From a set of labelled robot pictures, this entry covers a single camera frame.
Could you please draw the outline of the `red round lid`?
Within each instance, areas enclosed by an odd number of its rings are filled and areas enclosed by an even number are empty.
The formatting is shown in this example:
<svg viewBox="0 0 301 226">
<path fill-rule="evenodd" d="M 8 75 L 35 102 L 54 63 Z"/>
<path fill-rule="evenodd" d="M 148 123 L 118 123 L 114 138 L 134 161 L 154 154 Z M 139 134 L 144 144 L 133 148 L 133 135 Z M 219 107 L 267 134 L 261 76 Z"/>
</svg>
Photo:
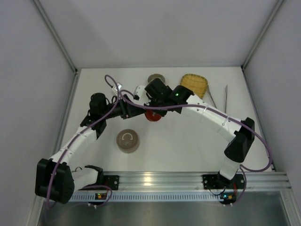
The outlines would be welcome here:
<svg viewBox="0 0 301 226">
<path fill-rule="evenodd" d="M 160 116 L 159 114 L 157 114 L 154 111 L 149 110 L 149 109 L 146 110 L 144 115 L 145 115 L 146 119 L 151 122 L 157 122 L 162 118 L 162 116 Z"/>
</svg>

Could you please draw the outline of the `brown round lid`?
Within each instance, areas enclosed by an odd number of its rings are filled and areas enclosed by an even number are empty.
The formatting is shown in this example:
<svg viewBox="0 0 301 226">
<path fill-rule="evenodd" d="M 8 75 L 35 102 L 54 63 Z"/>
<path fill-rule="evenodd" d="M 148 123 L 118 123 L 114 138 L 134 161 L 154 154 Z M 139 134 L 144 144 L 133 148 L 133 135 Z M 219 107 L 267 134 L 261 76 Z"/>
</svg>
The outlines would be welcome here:
<svg viewBox="0 0 301 226">
<path fill-rule="evenodd" d="M 140 142 L 140 139 L 138 134 L 134 130 L 125 129 L 119 132 L 119 134 L 117 135 L 116 143 L 125 142 L 125 141 Z"/>
</svg>

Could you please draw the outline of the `tan steel lunch bowl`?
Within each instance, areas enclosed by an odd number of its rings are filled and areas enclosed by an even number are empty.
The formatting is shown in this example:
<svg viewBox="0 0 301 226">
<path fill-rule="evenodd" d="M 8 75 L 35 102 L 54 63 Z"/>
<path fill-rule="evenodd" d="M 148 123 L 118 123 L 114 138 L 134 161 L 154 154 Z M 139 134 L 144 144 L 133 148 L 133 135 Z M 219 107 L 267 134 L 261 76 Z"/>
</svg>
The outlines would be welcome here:
<svg viewBox="0 0 301 226">
<path fill-rule="evenodd" d="M 133 153 L 138 149 L 139 144 L 139 142 L 125 141 L 117 143 L 117 146 L 123 153 Z"/>
</svg>

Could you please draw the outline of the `steel food tongs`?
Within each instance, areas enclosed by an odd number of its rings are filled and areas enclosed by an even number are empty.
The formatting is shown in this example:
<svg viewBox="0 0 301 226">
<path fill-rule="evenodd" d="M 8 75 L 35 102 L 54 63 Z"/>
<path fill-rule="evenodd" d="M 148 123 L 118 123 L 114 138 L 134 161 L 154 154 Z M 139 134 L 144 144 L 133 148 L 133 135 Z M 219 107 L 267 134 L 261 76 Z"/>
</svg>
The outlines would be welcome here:
<svg viewBox="0 0 301 226">
<path fill-rule="evenodd" d="M 214 100 L 214 98 L 211 94 L 211 91 L 210 91 L 210 86 L 207 87 L 207 93 L 209 95 L 211 103 L 213 104 L 213 106 L 215 108 L 217 108 L 215 100 Z M 224 88 L 224 108 L 223 108 L 224 113 L 227 113 L 227 107 L 228 107 L 228 85 L 226 85 L 225 88 Z"/>
</svg>

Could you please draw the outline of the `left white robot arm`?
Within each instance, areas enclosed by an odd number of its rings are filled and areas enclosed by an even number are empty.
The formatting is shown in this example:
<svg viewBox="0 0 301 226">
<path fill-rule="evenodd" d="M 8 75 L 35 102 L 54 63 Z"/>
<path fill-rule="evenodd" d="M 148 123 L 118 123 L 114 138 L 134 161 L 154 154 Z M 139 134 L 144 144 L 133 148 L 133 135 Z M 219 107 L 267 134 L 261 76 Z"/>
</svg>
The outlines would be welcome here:
<svg viewBox="0 0 301 226">
<path fill-rule="evenodd" d="M 77 190 L 106 189 L 102 168 L 93 165 L 86 165 L 79 171 L 72 171 L 72 168 L 76 167 L 87 148 L 104 132 L 107 119 L 129 119 L 146 112 L 129 102 L 127 96 L 109 103 L 105 94 L 93 94 L 88 113 L 70 141 L 49 159 L 38 162 L 35 194 L 66 204 Z"/>
</svg>

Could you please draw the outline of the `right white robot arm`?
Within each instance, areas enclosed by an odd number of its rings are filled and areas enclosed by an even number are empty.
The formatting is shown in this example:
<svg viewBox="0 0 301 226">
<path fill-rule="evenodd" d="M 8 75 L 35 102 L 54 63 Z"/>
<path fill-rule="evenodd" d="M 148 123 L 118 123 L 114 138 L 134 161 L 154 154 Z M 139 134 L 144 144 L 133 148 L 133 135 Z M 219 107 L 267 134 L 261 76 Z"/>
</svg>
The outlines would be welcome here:
<svg viewBox="0 0 301 226">
<path fill-rule="evenodd" d="M 142 98 L 144 106 L 153 107 L 154 113 L 164 117 L 167 112 L 175 111 L 206 125 L 228 141 L 214 184 L 226 187 L 233 182 L 254 142 L 254 120 L 231 119 L 208 105 L 192 90 L 182 85 L 171 89 L 161 79 L 154 79 L 146 87 L 137 88 L 136 92 Z"/>
</svg>

